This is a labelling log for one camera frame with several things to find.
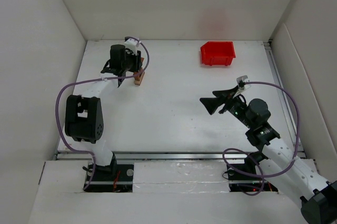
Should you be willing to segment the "light long wood block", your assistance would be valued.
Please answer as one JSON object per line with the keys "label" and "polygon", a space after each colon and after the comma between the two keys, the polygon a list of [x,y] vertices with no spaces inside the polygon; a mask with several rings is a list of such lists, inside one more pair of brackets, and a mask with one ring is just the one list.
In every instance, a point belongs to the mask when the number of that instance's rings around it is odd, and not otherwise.
{"label": "light long wood block", "polygon": [[134,79],[134,84],[137,85],[137,86],[140,86],[141,83],[142,83],[142,81],[143,81],[144,75],[145,75],[145,73],[143,74],[143,77],[142,77],[139,81],[136,81],[136,80]]}

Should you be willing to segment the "red plastic bin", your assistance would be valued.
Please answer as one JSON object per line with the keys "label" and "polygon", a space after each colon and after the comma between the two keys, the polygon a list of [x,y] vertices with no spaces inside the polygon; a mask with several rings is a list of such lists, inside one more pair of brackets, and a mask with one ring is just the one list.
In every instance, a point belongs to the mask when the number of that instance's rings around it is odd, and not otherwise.
{"label": "red plastic bin", "polygon": [[236,58],[231,41],[208,41],[201,46],[201,63],[207,66],[230,66]]}

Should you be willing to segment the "reddish arch wood block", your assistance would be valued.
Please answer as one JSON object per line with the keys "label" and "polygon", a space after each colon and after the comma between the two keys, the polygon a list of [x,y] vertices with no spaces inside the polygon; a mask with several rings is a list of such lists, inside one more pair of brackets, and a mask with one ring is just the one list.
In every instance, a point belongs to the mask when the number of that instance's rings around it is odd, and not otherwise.
{"label": "reddish arch wood block", "polygon": [[139,81],[143,77],[143,74],[144,74],[144,69],[141,68],[139,71],[134,72],[133,77],[136,81]]}

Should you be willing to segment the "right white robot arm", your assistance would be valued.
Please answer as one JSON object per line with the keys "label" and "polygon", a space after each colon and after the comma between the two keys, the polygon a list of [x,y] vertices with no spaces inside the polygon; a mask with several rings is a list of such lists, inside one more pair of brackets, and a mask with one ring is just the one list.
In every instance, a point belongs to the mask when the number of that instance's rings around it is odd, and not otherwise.
{"label": "right white robot arm", "polygon": [[257,151],[245,158],[237,173],[259,178],[273,184],[300,209],[307,223],[333,223],[336,221],[336,182],[319,175],[289,148],[281,136],[268,123],[271,116],[268,105],[261,99],[246,102],[239,84],[233,89],[213,91],[212,98],[200,98],[210,115],[229,112],[248,131],[246,137]]}

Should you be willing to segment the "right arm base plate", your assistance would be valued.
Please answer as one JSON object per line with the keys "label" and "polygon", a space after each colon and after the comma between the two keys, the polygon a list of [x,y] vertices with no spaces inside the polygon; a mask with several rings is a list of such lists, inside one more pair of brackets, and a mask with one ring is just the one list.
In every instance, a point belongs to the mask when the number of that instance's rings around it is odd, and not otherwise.
{"label": "right arm base plate", "polygon": [[262,180],[240,174],[226,166],[227,170],[223,173],[223,178],[229,182],[230,192],[245,192],[254,194],[262,188]]}

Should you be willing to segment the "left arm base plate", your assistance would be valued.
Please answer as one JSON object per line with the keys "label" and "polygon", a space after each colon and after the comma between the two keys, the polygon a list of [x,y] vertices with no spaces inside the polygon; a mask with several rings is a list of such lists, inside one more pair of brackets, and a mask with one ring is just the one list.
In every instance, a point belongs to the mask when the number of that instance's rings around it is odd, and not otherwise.
{"label": "left arm base plate", "polygon": [[84,191],[85,192],[112,192],[112,193],[129,193],[133,192],[133,164],[118,164],[117,170],[111,174],[102,171],[96,166],[93,178],[90,184],[89,179],[92,175],[92,164],[83,167],[86,171]]}

